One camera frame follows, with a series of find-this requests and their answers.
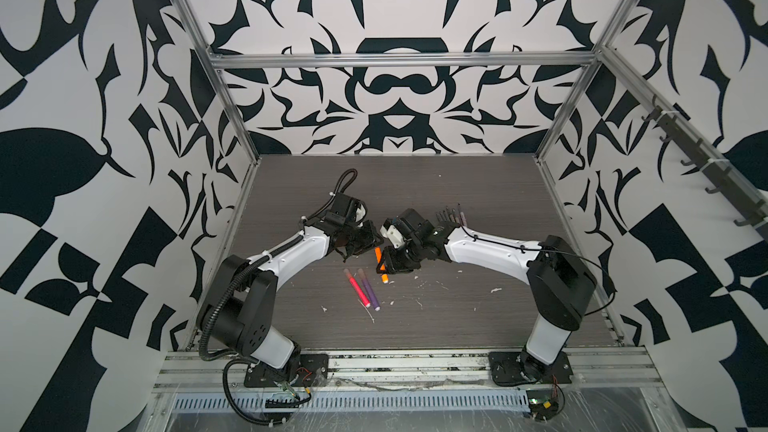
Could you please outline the purple marker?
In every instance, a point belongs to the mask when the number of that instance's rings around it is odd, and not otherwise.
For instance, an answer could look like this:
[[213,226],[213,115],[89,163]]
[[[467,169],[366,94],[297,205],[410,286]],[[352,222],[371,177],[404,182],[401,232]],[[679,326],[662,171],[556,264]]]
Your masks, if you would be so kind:
[[358,275],[358,277],[360,278],[360,280],[361,280],[361,282],[363,284],[363,287],[364,287],[366,295],[367,295],[367,297],[368,297],[368,299],[369,299],[369,301],[371,303],[371,306],[373,307],[373,309],[375,311],[380,311],[381,310],[380,302],[379,302],[377,296],[375,295],[375,292],[374,292],[374,289],[372,287],[372,284],[371,284],[370,280],[368,279],[365,271],[362,268],[359,268],[357,270],[357,275]]

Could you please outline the orange marker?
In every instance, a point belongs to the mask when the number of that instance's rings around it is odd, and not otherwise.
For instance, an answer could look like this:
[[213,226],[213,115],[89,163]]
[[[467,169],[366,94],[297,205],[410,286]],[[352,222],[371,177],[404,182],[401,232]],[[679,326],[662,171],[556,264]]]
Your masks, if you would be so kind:
[[375,248],[375,255],[376,255],[376,260],[377,260],[376,273],[379,275],[379,277],[381,278],[381,281],[384,284],[388,284],[390,282],[390,280],[389,280],[389,276],[388,276],[387,271],[386,271],[386,263],[385,263],[385,260],[384,260],[383,251],[382,251],[382,249],[380,247],[376,247]]

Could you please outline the red marker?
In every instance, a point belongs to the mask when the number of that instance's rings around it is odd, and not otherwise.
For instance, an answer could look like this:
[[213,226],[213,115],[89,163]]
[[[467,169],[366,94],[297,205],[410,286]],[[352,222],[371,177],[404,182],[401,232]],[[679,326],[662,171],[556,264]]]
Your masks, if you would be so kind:
[[357,282],[356,278],[352,275],[351,271],[349,269],[344,269],[344,274],[345,274],[348,282],[352,286],[353,290],[355,291],[355,293],[356,293],[360,303],[365,308],[370,308],[371,307],[370,299],[365,294],[365,292],[361,288],[360,284]]

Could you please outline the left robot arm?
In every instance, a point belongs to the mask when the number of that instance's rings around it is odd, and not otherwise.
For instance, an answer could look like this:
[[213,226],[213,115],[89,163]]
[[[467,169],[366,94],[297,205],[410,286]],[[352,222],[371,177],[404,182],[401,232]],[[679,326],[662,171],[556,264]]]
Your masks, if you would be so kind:
[[[231,255],[214,273],[197,318],[197,353],[204,362],[225,360],[222,387],[227,404],[245,422],[277,427],[312,399],[310,391],[298,394],[301,348],[272,324],[279,288],[306,266],[331,253],[347,260],[382,244],[368,219],[368,207],[348,195],[358,172],[345,170],[328,200],[300,220],[299,230],[279,245],[250,257]],[[231,391],[229,372],[234,366],[261,368],[267,379],[290,396],[290,401],[270,399],[267,414],[254,415],[238,405]]]

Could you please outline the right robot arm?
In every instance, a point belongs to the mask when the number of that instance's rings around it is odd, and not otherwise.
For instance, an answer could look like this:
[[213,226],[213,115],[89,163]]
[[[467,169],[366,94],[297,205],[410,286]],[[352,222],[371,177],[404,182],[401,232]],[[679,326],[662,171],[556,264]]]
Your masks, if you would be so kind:
[[579,330],[598,287],[588,259],[559,236],[521,241],[481,233],[448,220],[431,223],[413,209],[384,221],[380,234],[390,244],[378,265],[389,274],[411,273],[424,261],[483,267],[530,288],[537,317],[521,352],[492,352],[491,379],[500,387],[553,384],[567,377],[564,349]]

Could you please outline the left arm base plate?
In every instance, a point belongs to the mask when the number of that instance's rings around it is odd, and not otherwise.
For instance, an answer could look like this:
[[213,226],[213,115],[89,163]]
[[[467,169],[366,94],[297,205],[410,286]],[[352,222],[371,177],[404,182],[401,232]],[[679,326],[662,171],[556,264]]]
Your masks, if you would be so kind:
[[246,371],[244,386],[267,388],[287,382],[291,386],[310,387],[326,379],[329,359],[325,353],[301,352],[294,354],[280,369],[264,363],[251,365]]

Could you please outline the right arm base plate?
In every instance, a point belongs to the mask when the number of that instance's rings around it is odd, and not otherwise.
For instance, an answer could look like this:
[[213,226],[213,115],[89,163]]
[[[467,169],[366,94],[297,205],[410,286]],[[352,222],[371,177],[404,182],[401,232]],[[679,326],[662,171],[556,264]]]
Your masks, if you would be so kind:
[[536,384],[570,384],[573,369],[567,355],[561,351],[551,364],[544,364],[526,350],[520,352],[494,351],[488,354],[490,376],[500,387]]

